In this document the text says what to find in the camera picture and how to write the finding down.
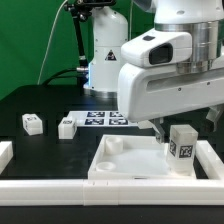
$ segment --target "white robot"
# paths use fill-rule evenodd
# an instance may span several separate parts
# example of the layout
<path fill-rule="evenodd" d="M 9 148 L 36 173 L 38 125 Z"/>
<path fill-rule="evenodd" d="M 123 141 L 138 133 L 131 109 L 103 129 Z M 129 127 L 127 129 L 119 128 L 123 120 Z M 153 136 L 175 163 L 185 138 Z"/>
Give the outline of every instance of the white robot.
<path fill-rule="evenodd" d="M 115 0 L 75 0 L 65 4 L 65 10 L 72 15 L 78 50 L 77 71 L 87 75 L 84 93 L 96 97 L 116 98 L 117 80 L 125 60 L 121 57 L 121 46 L 128 41 L 128 22 L 123 15 L 109 6 Z M 79 22 L 90 16 L 93 20 L 94 58 L 88 64 L 84 52 Z"/>
<path fill-rule="evenodd" d="M 155 11 L 155 28 L 122 47 L 120 113 L 132 122 L 156 121 L 158 138 L 164 116 L 210 107 L 207 119 L 216 123 L 224 103 L 223 1 L 134 2 Z"/>

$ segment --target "table surface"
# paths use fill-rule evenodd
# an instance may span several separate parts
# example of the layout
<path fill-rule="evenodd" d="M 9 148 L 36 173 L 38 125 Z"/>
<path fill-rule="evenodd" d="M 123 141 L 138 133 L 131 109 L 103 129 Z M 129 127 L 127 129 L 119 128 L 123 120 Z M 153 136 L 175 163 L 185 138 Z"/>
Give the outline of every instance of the table surface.
<path fill-rule="evenodd" d="M 80 127 L 73 140 L 58 140 L 58 124 L 69 111 L 117 110 L 115 99 L 84 96 L 75 86 L 23 86 L 0 101 L 0 141 L 12 141 L 14 158 L 0 179 L 86 179 L 89 166 L 104 134 L 153 135 L 152 130 Z M 199 139 L 208 140 L 223 159 L 224 119 L 215 133 L 203 132 L 208 109 L 170 116 L 164 120 L 169 134 L 172 124 L 190 124 Z M 44 124 L 44 134 L 28 136 L 22 115 L 36 113 Z M 195 162 L 199 178 L 205 178 Z M 112 207 L 1 207 L 7 223 L 222 223 L 224 206 L 112 206 Z"/>

